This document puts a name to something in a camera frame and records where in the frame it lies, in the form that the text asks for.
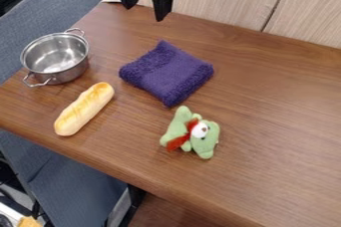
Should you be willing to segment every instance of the purple towel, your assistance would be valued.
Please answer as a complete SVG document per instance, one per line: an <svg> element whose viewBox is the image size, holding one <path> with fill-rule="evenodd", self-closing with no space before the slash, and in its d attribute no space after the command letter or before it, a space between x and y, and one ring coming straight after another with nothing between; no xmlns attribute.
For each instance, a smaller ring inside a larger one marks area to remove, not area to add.
<svg viewBox="0 0 341 227"><path fill-rule="evenodd" d="M166 41L120 69L120 77L159 98L167 107L180 104L213 75L213 66Z"/></svg>

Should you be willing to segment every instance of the bread roll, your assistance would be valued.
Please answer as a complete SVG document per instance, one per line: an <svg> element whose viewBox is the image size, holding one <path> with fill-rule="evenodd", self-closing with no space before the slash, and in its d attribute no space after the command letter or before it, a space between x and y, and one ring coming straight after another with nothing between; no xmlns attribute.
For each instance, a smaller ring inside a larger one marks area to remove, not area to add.
<svg viewBox="0 0 341 227"><path fill-rule="evenodd" d="M42 227L42 225L32 217L23 217L18 223L18 227Z"/></svg>
<svg viewBox="0 0 341 227"><path fill-rule="evenodd" d="M55 121L58 135L73 135L92 119L114 96L114 89L105 82L97 83L82 92Z"/></svg>

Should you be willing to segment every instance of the green stuffed animal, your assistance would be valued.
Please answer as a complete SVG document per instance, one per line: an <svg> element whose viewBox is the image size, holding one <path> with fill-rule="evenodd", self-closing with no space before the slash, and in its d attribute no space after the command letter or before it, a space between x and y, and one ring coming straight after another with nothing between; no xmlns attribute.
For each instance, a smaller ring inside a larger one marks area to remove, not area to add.
<svg viewBox="0 0 341 227"><path fill-rule="evenodd" d="M218 143L219 125L214 121L202 119L198 113L192 113L188 107L179 107L160 144L168 149L179 147L183 151L192 149L203 159L213 157L213 150Z"/></svg>

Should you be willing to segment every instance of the baguette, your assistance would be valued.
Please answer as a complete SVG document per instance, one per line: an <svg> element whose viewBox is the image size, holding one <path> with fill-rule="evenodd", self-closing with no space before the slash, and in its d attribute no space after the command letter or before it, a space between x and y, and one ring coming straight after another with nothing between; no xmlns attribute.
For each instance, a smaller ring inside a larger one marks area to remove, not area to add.
<svg viewBox="0 0 341 227"><path fill-rule="evenodd" d="M105 82L94 84L65 108L55 121L57 135L73 135L92 119L114 96L114 89Z"/></svg>

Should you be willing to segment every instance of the stainless steel pot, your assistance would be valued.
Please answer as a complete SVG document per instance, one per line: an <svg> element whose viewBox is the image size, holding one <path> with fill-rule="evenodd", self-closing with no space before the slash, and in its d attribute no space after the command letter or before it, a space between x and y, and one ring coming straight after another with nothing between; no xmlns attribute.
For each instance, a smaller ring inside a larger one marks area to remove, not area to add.
<svg viewBox="0 0 341 227"><path fill-rule="evenodd" d="M78 31L81 35L71 33L73 31ZM22 65L30 71L23 82L34 88L59 85L80 77L89 66L89 44L83 37L84 34L84 31L73 28L31 42L20 56ZM39 84L28 83L31 76Z"/></svg>

